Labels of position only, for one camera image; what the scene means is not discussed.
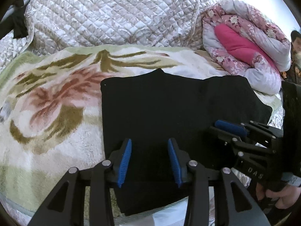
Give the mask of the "person's right hand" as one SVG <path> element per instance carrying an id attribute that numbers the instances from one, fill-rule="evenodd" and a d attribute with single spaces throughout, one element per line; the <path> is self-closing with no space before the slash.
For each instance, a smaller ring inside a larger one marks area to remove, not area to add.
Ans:
<path id="1" fill-rule="evenodd" d="M 275 206 L 278 209 L 288 209 L 297 202 L 300 196 L 300 187 L 286 185 L 281 191 L 274 192 L 269 189 L 265 189 L 261 184 L 257 183 L 256 196 L 258 201 L 262 200 L 265 197 L 278 199 Z"/>

